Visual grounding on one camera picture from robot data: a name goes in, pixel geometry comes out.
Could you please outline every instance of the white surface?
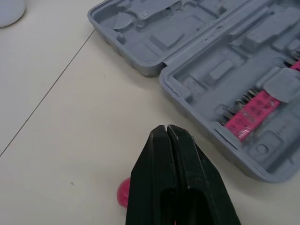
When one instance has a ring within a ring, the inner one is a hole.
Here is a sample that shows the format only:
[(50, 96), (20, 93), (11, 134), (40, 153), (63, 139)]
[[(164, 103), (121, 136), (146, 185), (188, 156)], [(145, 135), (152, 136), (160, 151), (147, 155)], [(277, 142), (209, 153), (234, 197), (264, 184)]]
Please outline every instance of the white surface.
[(23, 17), (0, 28), (0, 153), (92, 33), (99, 2), (26, 0)]
[[(87, 26), (80, 24), (79, 30)], [(75, 38), (64, 33), (60, 38), (71, 37)], [(53, 44), (56, 39), (47, 41)], [(60, 45), (55, 56), (64, 51)], [(22, 48), (19, 53), (16, 49), (15, 55), (19, 54), (24, 54)], [(36, 66), (31, 57), (24, 60), (23, 65)], [(50, 65), (33, 70), (32, 76), (47, 74)], [(42, 98), (42, 91), (32, 97)], [(7, 120), (13, 118), (8, 114)], [(283, 184), (245, 176), (177, 112), (157, 78), (144, 78), (130, 68), (97, 33), (0, 157), (1, 224), (124, 225), (117, 187), (129, 176), (149, 132), (159, 124), (178, 125), (195, 137), (220, 171), (242, 225), (299, 225), (299, 173)]]
[(24, 0), (0, 0), (0, 27), (16, 22), (24, 11)]

